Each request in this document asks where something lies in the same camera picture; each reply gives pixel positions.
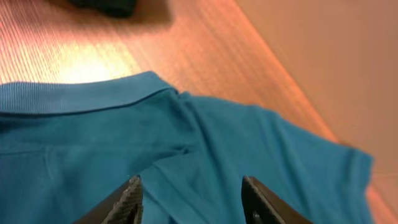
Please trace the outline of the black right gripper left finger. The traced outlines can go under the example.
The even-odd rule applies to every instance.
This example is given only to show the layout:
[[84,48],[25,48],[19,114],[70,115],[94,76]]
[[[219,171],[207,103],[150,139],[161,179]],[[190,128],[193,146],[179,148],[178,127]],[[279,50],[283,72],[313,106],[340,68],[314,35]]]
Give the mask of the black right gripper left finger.
[[136,175],[75,221],[75,224],[141,224],[142,202],[141,177]]

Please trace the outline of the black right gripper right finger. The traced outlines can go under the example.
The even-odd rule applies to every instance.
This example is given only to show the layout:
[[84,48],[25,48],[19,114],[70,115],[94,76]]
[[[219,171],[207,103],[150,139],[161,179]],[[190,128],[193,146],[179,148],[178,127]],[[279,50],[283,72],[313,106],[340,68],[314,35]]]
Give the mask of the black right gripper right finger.
[[312,224],[255,177],[243,177],[241,200],[247,224]]

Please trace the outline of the blue polo shirt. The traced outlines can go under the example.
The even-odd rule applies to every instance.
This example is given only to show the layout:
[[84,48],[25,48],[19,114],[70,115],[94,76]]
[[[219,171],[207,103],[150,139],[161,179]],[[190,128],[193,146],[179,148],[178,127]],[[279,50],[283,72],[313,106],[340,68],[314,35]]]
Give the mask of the blue polo shirt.
[[244,223],[253,176],[314,223],[371,223],[372,157],[146,72],[1,85],[1,222],[73,223],[131,177],[144,223]]

